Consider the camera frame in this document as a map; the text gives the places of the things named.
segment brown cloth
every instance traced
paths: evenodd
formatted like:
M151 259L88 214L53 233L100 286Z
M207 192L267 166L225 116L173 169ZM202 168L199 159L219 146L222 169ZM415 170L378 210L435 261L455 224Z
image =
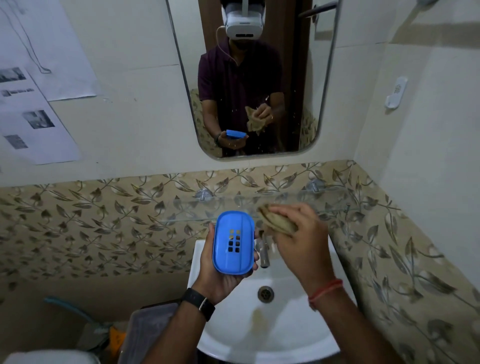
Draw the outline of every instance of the brown cloth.
M293 236L293 234L299 229L289 218L269 211L268 204L258 207L257 211L264 224L275 231L282 232L288 236Z
M250 133L257 132L257 135L260 135L260 133L265 131L267 118L259 119L253 116L253 113L256 112L256 110L252 109L250 106L245 106L245 110L247 111L247 116L248 116L248 122L247 122L248 131Z

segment glass shelf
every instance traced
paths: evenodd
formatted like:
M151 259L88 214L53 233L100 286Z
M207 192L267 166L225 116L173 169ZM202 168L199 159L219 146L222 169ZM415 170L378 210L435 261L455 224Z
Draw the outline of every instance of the glass shelf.
M208 190L200 190L191 198L176 198L168 206L162 206L158 209L159 214L150 217L150 220L160 225L171 225L177 221L216 221L222 212L229 210L243 211L257 219L257 208L261 205L299 202L308 203L319 215L333 216L337 212L359 210L356 200L344 187L318 188L310 185L298 192L226 196L213 196Z

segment sink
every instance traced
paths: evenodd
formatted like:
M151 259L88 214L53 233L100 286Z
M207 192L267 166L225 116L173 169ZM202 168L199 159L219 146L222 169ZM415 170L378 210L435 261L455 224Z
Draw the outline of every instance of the sink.
M197 240L195 244L188 287L198 277L204 243L205 240ZM328 246L335 274L357 304L330 238ZM211 357L234 363L305 363L339 352L325 321L309 307L296 277L278 252L269 252L270 267L258 268L216 306L197 348ZM270 303L258 298L259 289L265 286L273 291Z

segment faucet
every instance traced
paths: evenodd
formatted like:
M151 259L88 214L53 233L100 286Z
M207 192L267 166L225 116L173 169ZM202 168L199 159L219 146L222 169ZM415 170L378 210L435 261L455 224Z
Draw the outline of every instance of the faucet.
M260 256L260 266L262 268L268 268L270 266L270 260L268 259L268 244L264 240L264 231L260 230L259 237L255 242L255 250Z

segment vr headset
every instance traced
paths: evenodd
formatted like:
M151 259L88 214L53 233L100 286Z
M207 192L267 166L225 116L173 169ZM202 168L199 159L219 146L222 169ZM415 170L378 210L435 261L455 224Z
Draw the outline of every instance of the vr headset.
M266 7L264 1L249 4L249 0L231 2L222 6L222 18L227 36L233 40L257 40L265 25Z

